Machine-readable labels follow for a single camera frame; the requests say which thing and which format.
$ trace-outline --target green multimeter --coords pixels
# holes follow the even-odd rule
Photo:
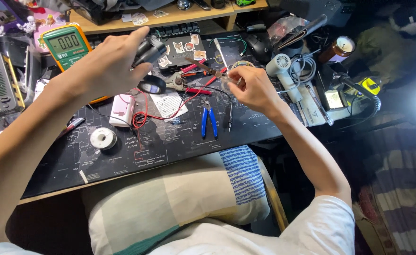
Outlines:
[[[75,62],[82,59],[82,57],[92,50],[80,26],[72,24],[57,27],[42,33],[41,40],[45,42],[62,72],[74,65]],[[91,101],[90,104],[108,98],[100,97]]]

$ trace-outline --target toy car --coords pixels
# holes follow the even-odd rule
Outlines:
[[[236,4],[239,6],[245,6],[248,4],[254,4],[255,0],[236,0]]]

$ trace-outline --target sleeve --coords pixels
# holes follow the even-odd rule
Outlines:
[[[12,243],[0,243],[0,255],[40,255],[36,252],[26,251]]]
[[[313,199],[280,238],[298,247],[298,254],[354,254],[354,215],[342,200],[321,195]]]

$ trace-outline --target black computer mouse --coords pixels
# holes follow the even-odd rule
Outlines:
[[[266,35],[250,34],[245,38],[245,42],[252,50],[252,54],[258,62],[267,64],[271,61],[272,46],[271,41]]]

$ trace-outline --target blue-handled pliers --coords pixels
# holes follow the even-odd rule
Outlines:
[[[203,108],[203,115],[202,115],[202,137],[205,138],[206,136],[206,119],[208,119],[208,113],[209,113],[209,119],[211,121],[212,130],[214,132],[214,137],[217,138],[217,122],[216,117],[214,116],[214,112],[212,111],[211,105],[209,103],[209,100],[207,97],[202,97],[204,108]]]

